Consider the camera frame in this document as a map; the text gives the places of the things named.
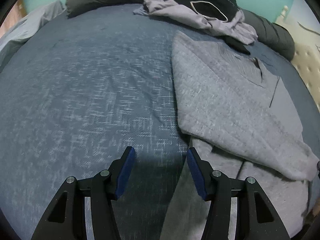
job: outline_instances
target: upholstered headboard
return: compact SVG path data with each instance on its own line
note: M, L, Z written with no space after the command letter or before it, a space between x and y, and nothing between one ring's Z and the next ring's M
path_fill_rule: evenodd
M286 28L295 43L295 54L291 61L300 77L306 84L320 111L320 34L298 22L288 23L285 6L276 23Z

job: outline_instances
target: blue bedspread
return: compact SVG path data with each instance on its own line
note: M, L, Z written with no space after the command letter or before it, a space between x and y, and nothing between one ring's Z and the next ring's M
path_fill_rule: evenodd
M172 38L180 30L194 40L216 39L133 15L139 6L72 19L64 13L0 73L0 208L22 240L31 238L66 177L95 175L126 146L136 149L137 161L123 197L113 203L120 235L159 238L188 145L176 119ZM320 116L298 73L259 42L248 49L283 78L303 138L319 156Z

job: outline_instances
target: wrinkled fabric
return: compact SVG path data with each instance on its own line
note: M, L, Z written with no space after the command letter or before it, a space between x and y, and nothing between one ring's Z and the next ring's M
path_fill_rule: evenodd
M257 32L258 41L278 52L291 61L294 56L294 40L290 33L282 26L269 22L266 18L251 11L242 9L244 22L251 25Z
M191 135L190 146L231 178L255 177L294 236L303 225L307 180L314 178L318 158L301 139L302 125L281 78L258 59L183 33L173 41L172 68L178 124ZM209 206L197 196L185 163L160 239L200 239ZM229 239L235 227L233 203Z
M64 12L0 73L0 208L22 240L31 239L67 176L95 175L129 144L138 155L124 195L113 202L119 232L122 239L159 240L187 150L176 122L172 39L180 30L193 40L219 40L171 19L133 15L139 6L72 19ZM282 77L303 140L319 154L319 111L295 68L261 42L246 48Z
M241 10L237 11L231 22L222 22L217 18L197 14L174 0L144 0L144 2L150 15L169 17L212 36L231 36L246 45L255 42L258 38L255 29L244 23L244 14Z
M141 15L141 16L149 16L149 13L146 11L146 9L141 5L139 8L133 10L133 14L135 15Z

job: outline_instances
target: metal screw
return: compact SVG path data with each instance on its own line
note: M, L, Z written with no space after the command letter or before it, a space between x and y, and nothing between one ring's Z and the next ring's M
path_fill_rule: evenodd
M248 178L247 178L247 181L248 181L249 183L251 183L251 184L253 184L253 183L256 182L255 178L253 178L253 177L248 177Z
M213 171L212 175L215 177L220 177L221 176L221 172L220 171Z
M108 176L109 174L110 174L110 172L108 170L103 170L103 171L100 172L100 175L102 177Z
M72 183L74 181L75 181L75 177L72 177L72 176L67 177L67 183Z

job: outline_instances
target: gray sweatshirt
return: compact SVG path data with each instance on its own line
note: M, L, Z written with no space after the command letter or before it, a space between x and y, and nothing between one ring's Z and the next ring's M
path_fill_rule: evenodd
M302 125L282 80L259 59L219 42L178 33L172 45L178 124L203 160L231 178L255 177L290 236L303 225L308 183L318 158L302 141ZM185 164L161 240L200 239L210 203L197 195ZM230 239L236 225L232 204Z

